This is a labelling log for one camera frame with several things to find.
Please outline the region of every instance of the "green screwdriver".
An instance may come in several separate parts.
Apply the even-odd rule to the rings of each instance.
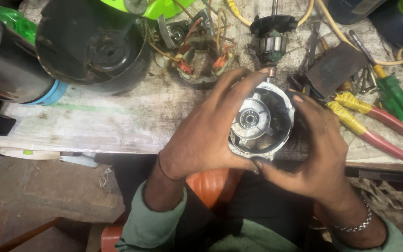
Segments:
[[[386,75],[385,71],[372,58],[371,54],[369,54],[362,41],[353,30],[350,30],[349,34],[366,56],[369,63],[372,65],[372,69],[379,78],[377,80],[377,87],[379,91],[381,91],[380,95],[383,108],[403,122],[403,90],[399,86],[399,80],[393,75]]]

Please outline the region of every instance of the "green shirt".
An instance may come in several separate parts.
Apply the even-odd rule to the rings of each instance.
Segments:
[[[171,211],[158,213],[150,210],[143,201],[142,188],[139,186],[132,201],[132,210],[122,230],[122,236],[115,248],[119,252],[170,250],[174,245],[175,228],[186,206],[186,189],[183,200]],[[357,250],[347,247],[332,236],[334,246],[340,252],[403,252],[403,235],[393,223],[382,218],[387,226],[385,243],[370,250]],[[250,220],[243,220],[240,235],[228,235],[209,248],[209,251],[251,251],[251,252],[295,252],[302,251],[289,240],[272,230]]]

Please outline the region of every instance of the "hand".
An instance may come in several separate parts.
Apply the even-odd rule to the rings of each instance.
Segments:
[[[165,175],[181,179],[209,169],[257,170],[250,159],[231,152],[228,135],[247,95],[267,77],[268,69],[253,73],[245,67],[221,74],[208,99],[193,109],[160,152]]]
[[[293,103],[310,130],[308,158],[293,173],[266,159],[254,159],[255,163],[267,180],[283,189],[330,203],[350,192],[344,177],[348,146],[340,135],[339,117],[303,94],[294,95]]]

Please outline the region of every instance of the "red-handled pliers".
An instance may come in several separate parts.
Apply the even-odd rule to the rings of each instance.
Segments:
[[[390,115],[389,113],[381,110],[376,106],[372,106],[362,100],[358,100],[348,91],[336,95],[337,96],[334,98],[334,100],[338,101],[341,106],[353,109],[362,114],[366,114],[380,121],[381,123],[385,124],[386,126],[403,136],[403,122],[401,122],[396,117]]]
[[[334,100],[335,101],[328,102],[326,106],[340,117],[341,123],[346,125],[350,130],[356,133],[356,135],[365,140],[367,143],[403,161],[403,150],[367,129],[366,126],[353,117],[344,107],[367,114],[389,126],[391,129],[400,133],[401,135],[403,135],[403,122],[375,106],[371,106],[361,100],[356,99],[350,92],[337,94]]]

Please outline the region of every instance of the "blue plastic part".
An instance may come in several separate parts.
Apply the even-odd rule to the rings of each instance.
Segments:
[[[25,103],[28,105],[43,105],[43,106],[48,106],[51,105],[64,95],[66,92],[66,88],[68,87],[67,83],[61,82],[59,80],[56,80],[54,82],[54,85],[52,86],[51,90],[47,94],[45,94],[43,97],[40,99],[30,102],[30,103]]]

